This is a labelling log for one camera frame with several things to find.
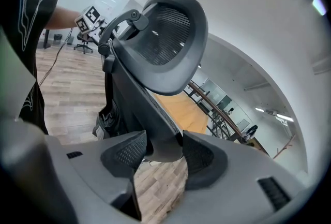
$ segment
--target chair headrest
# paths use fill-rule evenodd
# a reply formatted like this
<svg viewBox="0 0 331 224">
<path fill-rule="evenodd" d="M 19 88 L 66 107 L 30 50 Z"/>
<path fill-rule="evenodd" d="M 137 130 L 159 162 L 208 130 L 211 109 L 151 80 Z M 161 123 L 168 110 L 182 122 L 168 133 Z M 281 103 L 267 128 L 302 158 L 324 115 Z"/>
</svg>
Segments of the chair headrest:
<svg viewBox="0 0 331 224">
<path fill-rule="evenodd" d="M 127 29 L 112 41 L 130 73 L 162 95 L 180 93 L 193 77 L 206 46 L 208 23 L 196 0 L 149 0 L 142 31 Z"/>
</svg>

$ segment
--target wooden branch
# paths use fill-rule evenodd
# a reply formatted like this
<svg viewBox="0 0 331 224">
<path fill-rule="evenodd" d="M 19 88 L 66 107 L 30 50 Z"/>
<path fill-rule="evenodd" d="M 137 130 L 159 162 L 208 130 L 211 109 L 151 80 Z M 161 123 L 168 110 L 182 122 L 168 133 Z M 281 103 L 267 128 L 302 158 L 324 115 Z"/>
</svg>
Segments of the wooden branch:
<svg viewBox="0 0 331 224">
<path fill-rule="evenodd" d="M 288 143 L 280 150 L 280 152 L 278 152 L 278 148 L 277 148 L 277 154 L 276 154 L 275 157 L 273 157 L 273 159 L 275 159 L 279 154 L 281 154 L 284 150 L 286 150 L 288 146 L 292 146 L 290 143 L 295 138 L 295 136 L 296 135 L 294 135 L 293 137 L 290 138 L 290 140 L 288 141 Z"/>
</svg>

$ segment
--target black cable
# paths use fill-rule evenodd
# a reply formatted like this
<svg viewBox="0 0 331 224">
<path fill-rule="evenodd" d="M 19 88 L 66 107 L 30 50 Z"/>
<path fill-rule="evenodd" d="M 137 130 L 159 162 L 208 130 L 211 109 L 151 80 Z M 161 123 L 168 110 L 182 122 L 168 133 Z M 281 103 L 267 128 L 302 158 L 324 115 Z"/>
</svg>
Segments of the black cable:
<svg viewBox="0 0 331 224">
<path fill-rule="evenodd" d="M 45 79 L 48 77 L 48 75 L 51 73 L 51 70 L 53 69 L 53 67 L 54 67 L 54 65 L 55 65 L 55 63 L 56 63 L 56 61 L 57 61 L 57 57 L 58 57 L 58 55 L 59 55 L 61 49 L 64 47 L 64 45 L 68 42 L 69 38 L 71 37 L 72 30 L 73 30 L 73 28 L 70 30 L 70 32 L 68 33 L 68 35 L 67 35 L 66 39 L 64 40 L 62 46 L 61 46 L 60 49 L 58 50 L 58 52 L 57 52 L 57 54 L 56 54 L 56 57 L 55 57 L 55 61 L 54 61 L 53 65 L 52 65 L 52 67 L 46 72 L 45 76 L 44 76 L 44 77 L 41 79 L 41 81 L 39 82 L 39 87 L 41 87 L 41 85 L 42 85 L 42 83 L 44 82 L 44 80 L 45 80 Z"/>
</svg>

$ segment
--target chair backrest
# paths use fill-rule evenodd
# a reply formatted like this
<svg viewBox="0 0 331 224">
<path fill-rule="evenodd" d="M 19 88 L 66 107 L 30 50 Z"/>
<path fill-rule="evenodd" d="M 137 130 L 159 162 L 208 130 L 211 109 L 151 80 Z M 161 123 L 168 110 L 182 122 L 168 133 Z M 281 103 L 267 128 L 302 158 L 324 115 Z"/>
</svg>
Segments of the chair backrest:
<svg viewBox="0 0 331 224">
<path fill-rule="evenodd" d="M 146 130 L 146 158 L 170 162 L 182 157 L 183 138 L 146 88 L 163 95 L 183 91 L 204 52 L 207 20 L 195 0 L 149 0 L 143 14 L 146 29 L 129 27 L 112 41 L 115 61 L 106 93 L 113 92 L 128 132 Z"/>
</svg>

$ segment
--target black t-shirt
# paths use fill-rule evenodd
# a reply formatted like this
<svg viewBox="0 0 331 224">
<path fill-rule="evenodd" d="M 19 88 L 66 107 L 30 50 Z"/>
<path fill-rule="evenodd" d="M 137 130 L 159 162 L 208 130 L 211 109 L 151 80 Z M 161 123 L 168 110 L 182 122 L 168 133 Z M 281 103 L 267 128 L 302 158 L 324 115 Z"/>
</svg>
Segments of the black t-shirt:
<svg viewBox="0 0 331 224">
<path fill-rule="evenodd" d="M 55 10 L 57 0 L 11 0 L 2 21 L 4 32 L 29 72 L 37 79 L 36 49 L 39 36 Z M 48 133 L 44 122 L 44 100 L 38 81 L 29 92 L 20 118 Z"/>
</svg>

